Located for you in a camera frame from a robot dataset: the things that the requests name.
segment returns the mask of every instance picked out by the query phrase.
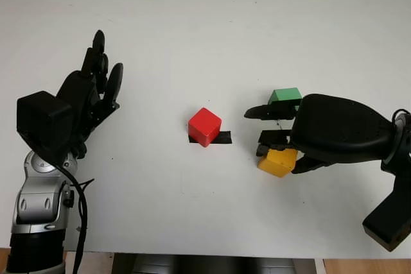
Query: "table surface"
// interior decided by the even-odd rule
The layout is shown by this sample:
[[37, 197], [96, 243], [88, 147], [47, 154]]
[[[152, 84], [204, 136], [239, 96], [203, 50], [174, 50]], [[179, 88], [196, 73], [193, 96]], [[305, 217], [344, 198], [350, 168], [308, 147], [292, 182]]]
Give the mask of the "table surface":
[[[97, 29], [125, 72], [111, 115], [79, 161], [88, 251], [257, 257], [407, 258], [367, 236], [363, 219], [392, 190], [379, 162], [280, 179], [256, 167], [261, 130], [243, 118], [273, 89], [409, 108], [411, 0], [0, 0], [0, 246], [8, 246], [28, 147], [16, 99], [56, 94]], [[201, 107], [233, 144], [189, 144]], [[289, 123], [280, 123], [287, 127]], [[70, 217], [66, 248], [79, 224]]]

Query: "robotic hand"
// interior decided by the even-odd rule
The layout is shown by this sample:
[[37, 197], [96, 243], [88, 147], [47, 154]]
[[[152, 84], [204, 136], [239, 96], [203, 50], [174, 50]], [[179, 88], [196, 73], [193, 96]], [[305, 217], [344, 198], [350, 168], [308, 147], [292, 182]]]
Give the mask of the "robotic hand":
[[119, 108], [116, 98], [123, 65], [107, 80], [105, 38], [97, 31], [81, 71], [72, 72], [58, 94], [40, 91], [17, 101], [17, 131], [32, 149], [24, 161], [26, 180], [13, 215], [10, 254], [5, 273], [65, 273], [63, 241], [74, 191], [82, 220], [74, 273], [80, 266], [87, 230], [87, 202], [74, 177], [91, 132]]
[[257, 156], [266, 155], [270, 149], [303, 152], [295, 163], [294, 174], [336, 163], [380, 160], [381, 169], [395, 176], [394, 189], [363, 221], [364, 230], [390, 252], [411, 232], [409, 112], [397, 110], [388, 121], [361, 103], [310, 94], [251, 108], [245, 117], [295, 118], [291, 130], [262, 131], [257, 149]]

